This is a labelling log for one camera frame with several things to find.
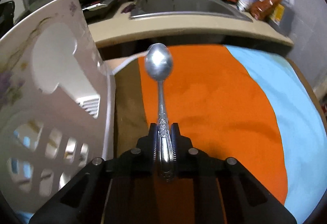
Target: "light blue cloth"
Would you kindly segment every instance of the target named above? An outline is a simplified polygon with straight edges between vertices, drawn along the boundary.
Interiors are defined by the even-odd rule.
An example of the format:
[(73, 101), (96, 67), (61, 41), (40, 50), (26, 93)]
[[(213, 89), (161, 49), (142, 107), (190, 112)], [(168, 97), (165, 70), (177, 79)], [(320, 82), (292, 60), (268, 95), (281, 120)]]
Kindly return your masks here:
[(327, 188), (327, 137), (321, 117), (283, 57), (226, 47), (261, 87), (275, 112), (287, 172), (285, 207), (302, 224)]
[(33, 214), (32, 213), (27, 213), (23, 211), (17, 211), (16, 216), (18, 219), (23, 223), (23, 224), (28, 224), (30, 219), (32, 218)]

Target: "stainless steel sink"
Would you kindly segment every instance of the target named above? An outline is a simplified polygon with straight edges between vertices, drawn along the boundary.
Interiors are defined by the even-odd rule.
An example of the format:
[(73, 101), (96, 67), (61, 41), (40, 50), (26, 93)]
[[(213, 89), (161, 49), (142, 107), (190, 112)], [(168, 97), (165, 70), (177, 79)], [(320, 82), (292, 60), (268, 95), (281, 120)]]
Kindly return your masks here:
[(253, 22), (221, 0), (141, 0), (131, 12), (131, 18), (162, 15), (210, 15)]

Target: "screw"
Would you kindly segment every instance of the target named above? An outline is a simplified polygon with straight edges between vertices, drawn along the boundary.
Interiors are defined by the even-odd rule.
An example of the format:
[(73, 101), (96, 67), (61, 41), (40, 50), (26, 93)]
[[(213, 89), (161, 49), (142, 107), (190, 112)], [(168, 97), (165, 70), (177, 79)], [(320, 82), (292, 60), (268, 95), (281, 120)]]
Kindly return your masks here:
[(138, 147), (132, 148), (130, 151), (134, 155), (137, 155), (137, 154), (141, 153), (141, 150)]
[(237, 163), (237, 160), (235, 158), (230, 157), (227, 159), (227, 163), (229, 165), (235, 165)]
[(94, 165), (100, 165), (100, 164), (102, 163), (102, 159), (101, 159), (101, 158), (94, 158), (94, 159), (92, 160), (92, 163), (93, 163)]
[(199, 150), (197, 150), (196, 148), (192, 147), (188, 150), (188, 153), (190, 153), (191, 155), (196, 155), (199, 153)]

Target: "metal spoon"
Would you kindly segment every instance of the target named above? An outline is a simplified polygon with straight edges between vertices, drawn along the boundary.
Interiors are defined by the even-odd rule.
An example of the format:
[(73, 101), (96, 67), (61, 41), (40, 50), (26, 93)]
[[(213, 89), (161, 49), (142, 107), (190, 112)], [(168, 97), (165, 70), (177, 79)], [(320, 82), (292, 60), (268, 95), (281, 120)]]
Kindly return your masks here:
[(163, 83), (171, 73), (173, 58), (168, 48), (162, 43), (152, 44), (148, 50), (145, 57), (145, 68), (148, 75), (157, 81), (159, 94), (158, 138), (155, 144), (154, 158), (160, 164), (160, 175), (166, 180), (171, 180), (174, 177), (176, 153), (169, 132)]

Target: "orange package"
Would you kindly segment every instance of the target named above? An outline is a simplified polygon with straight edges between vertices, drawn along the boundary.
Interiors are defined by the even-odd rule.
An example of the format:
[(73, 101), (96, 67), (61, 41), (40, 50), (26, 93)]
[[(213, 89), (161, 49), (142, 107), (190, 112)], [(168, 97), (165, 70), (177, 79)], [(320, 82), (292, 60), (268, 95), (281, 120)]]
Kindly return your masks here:
[(252, 17), (257, 20), (264, 20), (273, 13), (274, 9), (282, 0), (257, 0), (250, 8)]

